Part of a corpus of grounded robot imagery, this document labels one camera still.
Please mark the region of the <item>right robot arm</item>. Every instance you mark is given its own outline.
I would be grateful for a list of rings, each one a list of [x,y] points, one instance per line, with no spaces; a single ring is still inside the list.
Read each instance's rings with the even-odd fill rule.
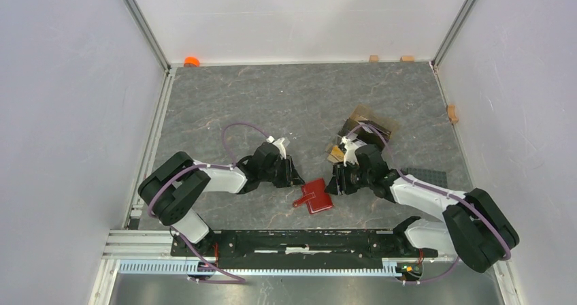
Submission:
[[[352,151],[352,157],[333,165],[325,191],[351,195],[363,188],[378,198],[413,207],[435,222],[410,219],[398,226],[393,248],[410,256],[419,248],[456,255],[472,270],[484,273],[511,257],[520,237],[493,198],[483,189],[452,191],[390,168],[375,145]]]

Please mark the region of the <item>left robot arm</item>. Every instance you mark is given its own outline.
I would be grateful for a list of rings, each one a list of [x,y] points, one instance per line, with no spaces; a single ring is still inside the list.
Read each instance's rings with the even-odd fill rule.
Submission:
[[[137,194],[150,216],[184,236],[190,250],[202,256],[213,249],[214,238],[209,225],[194,211],[194,203],[204,193],[243,195],[262,182],[276,188],[304,184],[291,156],[278,142],[264,142],[252,155],[230,165],[204,163],[179,151],[140,183]]]

